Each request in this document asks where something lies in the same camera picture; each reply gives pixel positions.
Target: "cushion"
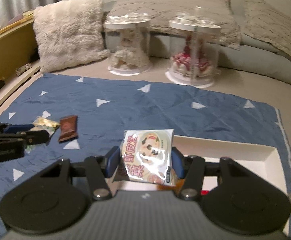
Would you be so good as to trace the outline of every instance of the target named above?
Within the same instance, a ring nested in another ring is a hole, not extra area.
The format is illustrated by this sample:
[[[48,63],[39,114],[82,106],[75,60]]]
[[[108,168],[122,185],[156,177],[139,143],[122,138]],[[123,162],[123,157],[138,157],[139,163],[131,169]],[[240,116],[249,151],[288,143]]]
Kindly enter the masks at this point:
[[[35,9],[41,73],[107,57],[101,36],[102,6],[103,0],[69,0]]]
[[[244,0],[244,33],[265,41],[291,56],[291,18],[264,0]]]
[[[235,22],[229,0],[117,0],[109,16],[123,16],[129,12],[147,13],[151,18],[150,31],[184,35],[181,30],[169,27],[169,20],[176,12],[194,13],[194,7],[204,8],[203,16],[209,17],[222,27],[220,43],[239,49],[240,27]]]

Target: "white round base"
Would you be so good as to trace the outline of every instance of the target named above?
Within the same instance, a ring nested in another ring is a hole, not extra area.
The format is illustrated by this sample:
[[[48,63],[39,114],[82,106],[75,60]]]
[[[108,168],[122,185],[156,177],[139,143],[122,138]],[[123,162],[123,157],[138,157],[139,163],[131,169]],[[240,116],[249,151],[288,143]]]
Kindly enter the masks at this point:
[[[132,70],[119,70],[115,68],[111,68],[111,66],[108,66],[108,70],[111,74],[118,75],[118,76],[135,76],[139,75],[141,73],[147,72],[149,69],[151,69],[151,65],[144,71],[140,72],[139,69],[132,69]]]
[[[207,88],[207,87],[211,87],[214,84],[214,79],[213,78],[208,78],[206,84],[203,84],[203,85],[190,85],[190,84],[186,84],[186,83],[180,82],[180,80],[178,80],[173,75],[171,75],[169,70],[165,74],[166,74],[166,77],[170,81],[172,81],[173,83],[178,84],[178,85],[193,86],[193,87],[196,87],[196,88]]]

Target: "quilted pillow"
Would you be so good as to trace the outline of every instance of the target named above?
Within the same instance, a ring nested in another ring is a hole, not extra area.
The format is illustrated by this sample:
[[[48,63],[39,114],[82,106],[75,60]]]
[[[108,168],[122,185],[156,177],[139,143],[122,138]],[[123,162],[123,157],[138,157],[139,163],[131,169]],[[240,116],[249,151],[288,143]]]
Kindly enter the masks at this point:
[[[194,7],[204,8],[203,16],[209,17],[222,27],[220,43],[239,49],[241,32],[235,22],[229,0],[117,0],[109,16],[123,16],[129,12],[147,13],[151,18],[150,31],[182,35],[183,31],[169,27],[169,20],[176,12],[194,13]]]
[[[102,6],[103,0],[69,0],[35,9],[41,73],[107,57],[101,36]]]
[[[264,0],[244,0],[244,33],[291,56],[291,18]]]

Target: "white tray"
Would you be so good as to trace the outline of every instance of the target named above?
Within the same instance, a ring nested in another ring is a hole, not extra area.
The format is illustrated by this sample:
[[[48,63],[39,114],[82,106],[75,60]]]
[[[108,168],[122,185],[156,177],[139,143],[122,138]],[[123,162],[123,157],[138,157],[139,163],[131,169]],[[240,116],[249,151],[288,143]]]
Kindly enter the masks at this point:
[[[287,193],[281,160],[275,147],[178,135],[173,138],[173,146],[177,147],[184,155],[198,155],[209,162],[219,162],[221,157],[230,157],[279,188],[285,194]],[[112,178],[108,180],[108,186],[113,194],[118,189],[157,190],[157,185],[155,184],[131,181],[112,182]],[[203,190],[211,190],[216,186],[216,177],[204,178]],[[288,233],[288,222],[284,232]]]

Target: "metal screw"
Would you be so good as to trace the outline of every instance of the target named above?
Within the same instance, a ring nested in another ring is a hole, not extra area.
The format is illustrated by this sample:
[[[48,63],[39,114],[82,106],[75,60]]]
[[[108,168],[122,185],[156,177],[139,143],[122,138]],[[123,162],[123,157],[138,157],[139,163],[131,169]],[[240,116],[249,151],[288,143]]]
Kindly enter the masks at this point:
[[[194,188],[186,188],[183,191],[181,191],[181,194],[186,198],[191,198],[198,195],[198,192]]]
[[[97,197],[97,198],[101,198],[101,197],[106,197],[109,195],[109,191],[105,188],[97,188],[95,191],[93,191],[93,194]]]

